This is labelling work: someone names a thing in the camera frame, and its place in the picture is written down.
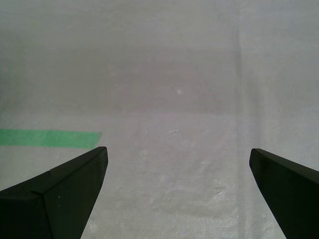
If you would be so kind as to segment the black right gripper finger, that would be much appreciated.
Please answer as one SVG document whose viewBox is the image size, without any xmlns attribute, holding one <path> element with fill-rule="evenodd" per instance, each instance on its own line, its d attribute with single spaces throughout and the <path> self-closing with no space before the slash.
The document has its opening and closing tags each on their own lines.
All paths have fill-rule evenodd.
<svg viewBox="0 0 319 239">
<path fill-rule="evenodd" d="M 251 150 L 257 186 L 288 239 L 319 237 L 319 173 L 265 150 Z"/>
<path fill-rule="evenodd" d="M 108 152 L 97 147 L 0 192 L 2 239 L 79 239 L 101 191 Z"/>
</svg>

